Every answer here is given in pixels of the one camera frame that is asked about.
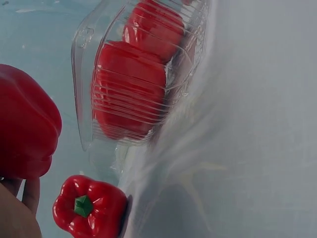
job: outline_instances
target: clear plastic container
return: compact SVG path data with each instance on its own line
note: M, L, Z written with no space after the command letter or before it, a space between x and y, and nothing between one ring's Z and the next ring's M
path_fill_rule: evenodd
M84 150L96 139L144 144L186 96L209 1L187 4L103 0L80 24L71 55Z

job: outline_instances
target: bell pepper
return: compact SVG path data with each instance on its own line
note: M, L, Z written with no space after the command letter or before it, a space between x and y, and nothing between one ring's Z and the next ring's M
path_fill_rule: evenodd
M122 39L166 63L175 54L183 34L184 24L178 13L154 0L143 0L128 18Z
M166 76L161 60L126 42L101 50L92 87L93 114L111 139L140 140L159 121Z
M60 132L59 111L39 84L25 72L0 64L0 176L44 175Z
M69 177L53 205L53 218L74 238L117 238L128 199L106 182Z

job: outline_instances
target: pepper skin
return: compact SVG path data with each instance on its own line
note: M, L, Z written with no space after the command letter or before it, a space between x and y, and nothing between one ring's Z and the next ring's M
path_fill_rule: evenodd
M179 14L155 0L142 0L128 18L122 40L167 63L176 53L183 35L184 24Z
M161 60L126 42L101 50L92 98L94 118L110 139L141 140L159 121L166 75Z
M25 72L0 64L0 176L44 175L60 132L59 111L46 92Z
M106 182L82 175L69 177L53 205L53 218L74 238L117 238L127 197Z

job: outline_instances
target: green stem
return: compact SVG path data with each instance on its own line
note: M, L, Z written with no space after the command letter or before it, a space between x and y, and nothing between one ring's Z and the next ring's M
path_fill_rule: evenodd
M75 198L74 212L87 218L93 211L94 206L87 195Z

